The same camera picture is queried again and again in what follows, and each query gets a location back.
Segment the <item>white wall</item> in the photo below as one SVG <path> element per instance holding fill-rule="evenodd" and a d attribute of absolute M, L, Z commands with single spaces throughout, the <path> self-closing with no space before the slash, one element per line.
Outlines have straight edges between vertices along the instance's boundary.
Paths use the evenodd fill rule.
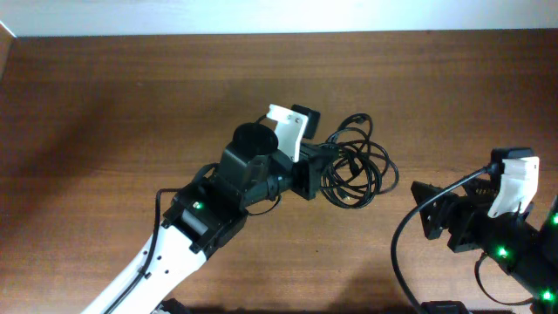
<path fill-rule="evenodd" d="M 558 0 L 0 0 L 17 36 L 558 27 Z"/>

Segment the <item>wire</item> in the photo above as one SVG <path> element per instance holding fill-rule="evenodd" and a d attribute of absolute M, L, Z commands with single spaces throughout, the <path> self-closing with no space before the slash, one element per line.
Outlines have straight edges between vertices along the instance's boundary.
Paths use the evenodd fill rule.
<path fill-rule="evenodd" d="M 268 117 L 267 114 L 264 114 L 263 116 L 261 116 L 260 118 L 258 118 L 254 123 L 256 124 L 260 124 L 260 122 L 262 122 L 264 119 L 266 119 Z"/>
<path fill-rule="evenodd" d="M 482 262 L 484 262 L 485 259 L 487 259 L 488 254 L 487 253 L 482 253 L 480 255 L 479 260 L 474 264 L 474 277 L 475 279 L 477 279 L 477 284 L 479 285 L 479 288 L 482 290 L 482 292 L 484 292 L 484 294 L 491 300 L 493 300 L 495 303 L 497 304 L 502 304 L 502 305 L 507 305 L 507 306 L 518 306 L 518 305 L 528 305 L 531 304 L 534 301 L 533 297 L 530 297 L 527 300 L 523 300 L 520 302 L 501 302 L 496 300 L 495 298 L 493 298 L 491 295 L 488 294 L 488 292 L 485 290 L 485 287 L 482 285 L 482 282 L 480 281 L 480 265 L 482 264 Z"/>
<path fill-rule="evenodd" d="M 364 122 L 368 122 L 367 133 L 360 128 L 349 127 L 353 123 L 362 125 Z M 363 208 L 370 204 L 376 195 L 388 193 L 398 185 L 398 167 L 390 159 L 387 151 L 371 140 L 373 128 L 372 118 L 368 114 L 353 114 L 341 123 L 337 131 L 330 135 L 325 143 L 319 145 L 320 147 L 333 147 L 339 150 L 339 158 L 334 160 L 323 173 L 322 186 L 320 188 L 323 196 L 340 208 Z M 362 137 L 362 139 L 338 142 L 339 136 L 344 133 L 355 133 Z M 385 164 L 382 171 L 371 160 L 372 157 L 384 161 Z M 345 166 L 349 166 L 351 173 L 349 179 L 343 179 L 338 172 Z M 395 179 L 388 188 L 381 189 L 382 179 L 389 168 L 393 169 Z M 353 183 L 363 173 L 366 177 L 366 183 Z M 357 201 L 348 203 L 348 198 Z"/>
<path fill-rule="evenodd" d="M 273 206 L 272 206 L 270 209 L 268 209 L 268 210 L 266 210 L 266 211 L 262 211 L 261 213 L 250 213 L 250 212 L 248 212 L 248 215 L 249 215 L 249 216 L 265 215 L 265 214 L 267 214 L 268 212 L 270 212 L 270 211 L 272 211 L 273 209 L 275 209 L 279 204 L 281 204 L 281 200 L 282 200 L 282 195 L 279 195 L 279 197 L 277 198 L 276 203 L 273 204 Z"/>
<path fill-rule="evenodd" d="M 398 282 L 399 282 L 399 285 L 401 286 L 401 289 L 403 289 L 403 292 L 405 293 L 405 295 L 407 296 L 407 298 L 411 302 L 412 307 L 415 309 L 415 311 L 417 313 L 426 313 L 426 311 L 422 307 L 420 307 L 419 301 L 417 301 L 417 298 L 412 294 L 411 289 L 409 289 L 409 286 L 405 282 L 405 280 L 403 278 L 403 275 L 401 274 L 401 270 L 399 269 L 398 253 L 397 253 L 399 236 L 401 236 L 401 232 L 403 231 L 403 228 L 405 227 L 405 225 L 411 220 L 411 218 L 413 216 L 415 216 L 421 210 L 423 210 L 428 205 L 430 205 L 433 202 L 435 202 L 436 200 L 438 200 L 438 198 L 440 198 L 441 196 L 443 196 L 447 192 L 450 192 L 453 189 L 460 187 L 461 185 L 463 185 L 466 182 L 478 177 L 481 174 L 485 174 L 487 171 L 488 171 L 488 167 L 483 167 L 483 168 L 473 172 L 472 174 L 469 174 L 469 175 L 463 177 L 461 180 L 455 181 L 453 184 L 449 185 L 447 188 L 444 188 L 443 190 L 441 190 L 438 194 L 434 195 L 433 197 L 429 198 L 426 201 L 423 201 L 416 208 L 414 208 L 412 211 L 410 211 L 409 214 L 407 214 L 403 218 L 401 223 L 395 229 L 395 233 L 393 234 L 393 238 L 391 239 L 391 266 L 393 266 L 393 271 L 395 272 L 395 277 L 398 279 Z"/>
<path fill-rule="evenodd" d="M 162 188 L 157 191 L 157 195 L 155 195 L 155 222 L 153 226 L 153 236 L 151 238 L 151 245 L 149 247 L 149 252 L 147 253 L 146 262 L 143 266 L 139 269 L 138 275 L 133 279 L 130 285 L 122 291 L 119 297 L 112 302 L 111 306 L 106 309 L 105 314 L 110 314 L 116 309 L 117 306 L 132 292 L 132 290 L 138 285 L 141 278 L 146 275 L 147 269 L 149 268 L 149 264 L 153 259 L 153 254 L 155 253 L 155 246 L 157 245 L 157 236 L 159 235 L 159 225 L 160 225 L 160 196 L 163 193 L 176 193 L 179 192 L 179 188 Z"/>

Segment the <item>coiled black cable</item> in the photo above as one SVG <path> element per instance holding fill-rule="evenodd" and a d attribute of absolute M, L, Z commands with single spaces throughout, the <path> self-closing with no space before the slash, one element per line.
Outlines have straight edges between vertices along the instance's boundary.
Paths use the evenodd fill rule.
<path fill-rule="evenodd" d="M 368 132 L 358 127 L 349 126 L 351 124 L 362 125 L 368 122 Z M 334 160 L 322 175 L 321 191 L 323 196 L 340 208 L 358 209 L 371 203 L 376 195 L 381 195 L 392 191 L 399 182 L 399 170 L 395 163 L 390 159 L 389 154 L 378 143 L 371 140 L 374 124 L 370 115 L 357 113 L 345 119 L 337 131 L 335 131 L 325 143 L 320 147 L 334 147 L 339 149 L 339 158 Z M 346 142 L 338 141 L 339 136 L 344 133 L 354 133 L 362 137 L 358 140 Z M 371 158 L 384 161 L 384 168 L 379 170 L 378 166 Z M 344 179 L 338 172 L 343 167 L 349 166 L 351 177 Z M 395 174 L 393 183 L 382 189 L 382 179 L 392 168 Z M 364 173 L 365 184 L 358 184 L 354 181 Z"/>

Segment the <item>white plastic cover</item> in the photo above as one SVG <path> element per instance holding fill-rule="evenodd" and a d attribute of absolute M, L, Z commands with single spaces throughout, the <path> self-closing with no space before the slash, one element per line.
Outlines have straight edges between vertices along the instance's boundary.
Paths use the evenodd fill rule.
<path fill-rule="evenodd" d="M 277 121 L 275 133 L 279 139 L 279 150 L 293 162 L 298 162 L 300 143 L 308 125 L 308 117 L 277 105 L 269 105 L 267 117 Z"/>
<path fill-rule="evenodd" d="M 492 218 L 505 213 L 525 212 L 539 185 L 539 157 L 503 162 L 505 167 L 501 176 L 500 192 L 488 211 L 488 216 Z"/>

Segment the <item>wooden table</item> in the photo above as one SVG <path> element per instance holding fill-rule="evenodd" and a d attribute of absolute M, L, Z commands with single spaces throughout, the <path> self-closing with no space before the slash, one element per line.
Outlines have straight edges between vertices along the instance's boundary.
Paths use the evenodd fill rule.
<path fill-rule="evenodd" d="M 558 192 L 557 100 L 558 31 L 19 38 L 0 83 L 1 311 L 83 310 L 151 235 L 155 191 L 218 161 L 270 103 L 320 111 L 318 141 L 370 114 L 398 188 L 356 211 L 287 193 L 170 297 L 273 311 L 406 304 L 389 244 L 412 182 L 445 186 L 493 147 L 531 146 L 539 228 Z M 447 239 L 428 242 L 418 219 L 401 238 L 418 300 L 501 308 L 475 283 L 479 251 L 453 254 Z M 493 263 L 482 271 L 496 297 L 527 296 Z"/>

